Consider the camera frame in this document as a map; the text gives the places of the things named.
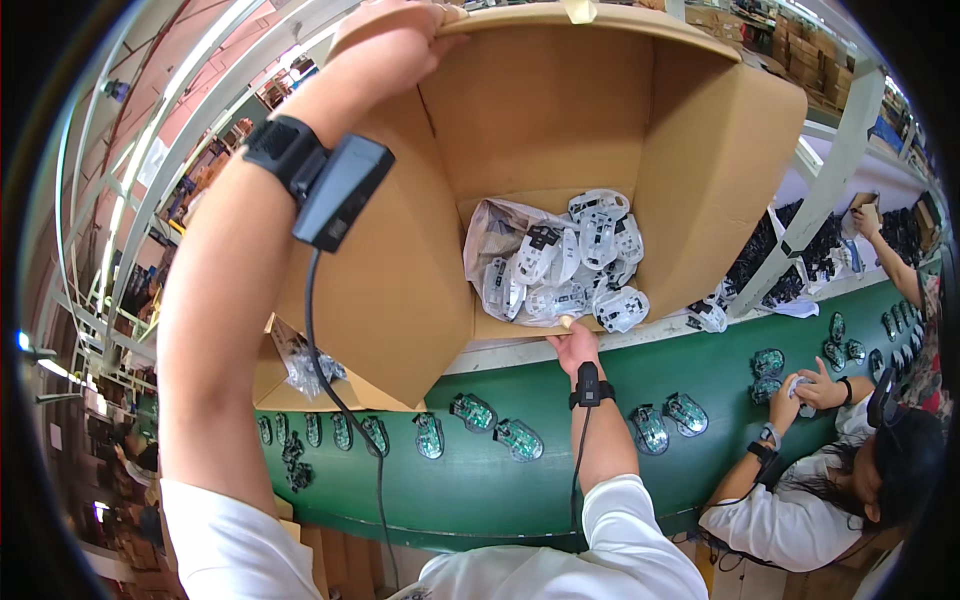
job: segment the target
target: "ear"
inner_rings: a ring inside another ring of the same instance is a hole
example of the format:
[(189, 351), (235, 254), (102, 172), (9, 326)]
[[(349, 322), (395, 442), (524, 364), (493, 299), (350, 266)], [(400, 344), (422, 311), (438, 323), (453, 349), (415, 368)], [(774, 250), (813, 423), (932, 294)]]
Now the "ear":
[(864, 504), (863, 512), (867, 518), (874, 523), (880, 522), (880, 505), (879, 504)]

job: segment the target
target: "green work surface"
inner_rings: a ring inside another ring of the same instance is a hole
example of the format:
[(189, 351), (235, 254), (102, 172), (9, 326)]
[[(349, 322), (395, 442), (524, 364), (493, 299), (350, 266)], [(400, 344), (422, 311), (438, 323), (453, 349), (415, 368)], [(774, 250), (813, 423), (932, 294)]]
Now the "green work surface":
[[(657, 457), (640, 455), (640, 476), (653, 497), (663, 533), (672, 535), (695, 525), (697, 507), (767, 421), (767, 408), (754, 406), (748, 394), (754, 352), (781, 349), (786, 373), (815, 369), (814, 356), (822, 355), (830, 315), (840, 311), (847, 322), (845, 342), (857, 339), (868, 353), (880, 348), (889, 364), (891, 351), (906, 336), (889, 342), (880, 315), (901, 299), (892, 284), (883, 282), (822, 302), (819, 317), (774, 315), (733, 325), (723, 334), (697, 333), (604, 352), (600, 358), (624, 415), (639, 404), (660, 407), (668, 395), (683, 392), (709, 416), (708, 430), (695, 438), (681, 436), (673, 421), (666, 420), (669, 449)], [(868, 365), (850, 361), (842, 373), (833, 375), (840, 374), (869, 376)], [(468, 432), (448, 412), (458, 393), (480, 396), (500, 419), (527, 423), (543, 439), (542, 457), (517, 463), (491, 434)], [(429, 410), (443, 422), (446, 441), (444, 455), (435, 461), (416, 450), (413, 414), (358, 415), (379, 416), (390, 438), (383, 496), (391, 542), (442, 550), (492, 543), (568, 547), (573, 471), (568, 395), (569, 381), (556, 362), (445, 376), (426, 397)], [(273, 413), (257, 415), (270, 416), (273, 425)], [(265, 447), (274, 490), (293, 503), (299, 521), (379, 538), (376, 460), (363, 439), (354, 432), (352, 450), (337, 449), (330, 415), (324, 414), (324, 439), (314, 448), (306, 443), (303, 414), (288, 413), (288, 418), (290, 429), (300, 433), (306, 450), (301, 458), (312, 464), (315, 479), (306, 490), (292, 493), (280, 461), (282, 446), (274, 440)], [(798, 418), (784, 437), (782, 466), (831, 441), (833, 418), (834, 411), (812, 420)]]

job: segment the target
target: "white t-shirt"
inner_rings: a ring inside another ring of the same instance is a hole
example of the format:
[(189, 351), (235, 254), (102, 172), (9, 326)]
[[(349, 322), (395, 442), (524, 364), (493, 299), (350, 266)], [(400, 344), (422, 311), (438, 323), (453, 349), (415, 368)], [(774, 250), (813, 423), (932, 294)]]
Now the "white t-shirt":
[[(312, 550), (279, 521), (215, 492), (170, 479), (160, 485), (180, 581), (191, 600), (321, 597), (311, 576)], [(583, 520), (588, 552), (494, 546), (442, 555), (392, 598), (708, 598), (696, 567), (660, 532), (636, 475), (593, 488)]]
[[(857, 445), (873, 435), (876, 430), (867, 424), (867, 402), (840, 408), (836, 429), (840, 442)], [(742, 502), (708, 509), (700, 517), (700, 525), (733, 550), (789, 571), (820, 568), (859, 540), (863, 519), (812, 493), (791, 490), (789, 482), (827, 477), (827, 467), (840, 466), (839, 457), (821, 448), (791, 465), (773, 493), (765, 486), (756, 486)]]

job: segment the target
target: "hand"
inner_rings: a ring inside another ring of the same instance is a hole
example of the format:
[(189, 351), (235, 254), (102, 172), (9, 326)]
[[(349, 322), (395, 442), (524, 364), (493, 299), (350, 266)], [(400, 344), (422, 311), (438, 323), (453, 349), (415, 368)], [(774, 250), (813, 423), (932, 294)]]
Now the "hand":
[(876, 219), (874, 213), (863, 212), (859, 208), (851, 208), (850, 213), (853, 215), (853, 224), (856, 226), (856, 230), (860, 232), (860, 235), (867, 238), (867, 241), (880, 233), (880, 222)]
[(799, 377), (797, 373), (788, 375), (783, 380), (783, 385), (777, 390), (777, 393), (770, 398), (770, 422), (773, 423), (777, 431), (783, 435), (793, 424), (800, 412), (800, 399), (797, 395), (788, 396), (786, 393), (790, 389), (790, 384)]
[(557, 351), (561, 369), (570, 375), (571, 391), (577, 387), (577, 370), (584, 363), (592, 362), (597, 366), (600, 379), (607, 378), (603, 367), (600, 366), (600, 343), (597, 336), (585, 326), (573, 322), (570, 324), (570, 335), (549, 335), (546, 341)]
[(467, 36), (436, 38), (445, 21), (466, 16), (459, 7), (406, 0), (368, 0), (341, 24), (335, 57), (324, 70), (348, 74), (376, 104), (411, 89), (437, 69)]
[(797, 397), (807, 406), (812, 406), (817, 410), (826, 410), (834, 406), (840, 406), (847, 399), (847, 386), (842, 382), (833, 382), (827, 373), (827, 367), (819, 356), (816, 357), (817, 366), (820, 372), (813, 372), (803, 369), (798, 372), (801, 377), (812, 379), (813, 383), (801, 383), (797, 385)]

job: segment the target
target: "person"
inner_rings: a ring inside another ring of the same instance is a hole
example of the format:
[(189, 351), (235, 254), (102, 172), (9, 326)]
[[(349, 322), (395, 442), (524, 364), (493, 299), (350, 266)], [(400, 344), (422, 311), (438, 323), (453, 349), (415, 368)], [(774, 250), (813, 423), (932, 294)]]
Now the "person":
[(149, 488), (159, 473), (159, 447), (139, 432), (133, 431), (133, 423), (124, 423), (117, 428), (114, 439), (120, 440), (113, 451), (133, 481)]
[[(386, 12), (396, 12), (389, 26), (342, 51), (278, 109), (307, 123), (327, 148), (466, 41), (435, 38), (459, 11), (401, 0), (361, 5), (341, 33)], [(225, 172), (183, 239), (167, 281), (168, 318), (159, 324), (164, 514), (193, 600), (320, 598), (309, 549), (277, 520), (252, 406), (263, 324), (285, 271), (295, 205), (254, 164), (235, 159)], [(597, 340), (585, 327), (574, 324), (572, 334), (551, 343), (571, 388), (580, 364), (600, 365)], [(567, 410), (566, 398), (557, 401)], [(585, 412), (572, 412), (574, 459)], [(492, 547), (442, 556), (394, 598), (707, 598), (693, 563), (657, 526), (632, 437), (609, 398), (592, 409), (579, 480), (589, 552)]]
[(940, 276), (921, 273), (903, 262), (880, 234), (875, 211), (852, 208), (851, 213), (857, 231), (876, 250), (883, 271), (903, 297), (924, 315), (923, 347), (914, 358), (910, 374), (898, 389), (898, 401), (904, 406), (922, 408), (931, 413), (946, 431), (953, 412), (953, 399), (944, 389), (940, 373)]
[[(936, 484), (944, 454), (940, 422), (911, 408), (892, 427), (867, 422), (874, 385), (866, 377), (831, 381), (818, 356), (818, 372), (786, 378), (770, 400), (775, 435), (758, 443), (769, 448), (785, 436), (801, 401), (836, 414), (837, 441), (791, 465), (777, 485), (754, 486), (760, 463), (748, 452), (717, 487), (700, 526), (730, 549), (789, 571), (820, 568), (841, 557), (862, 535), (906, 524)], [(813, 383), (797, 385), (795, 377)]]

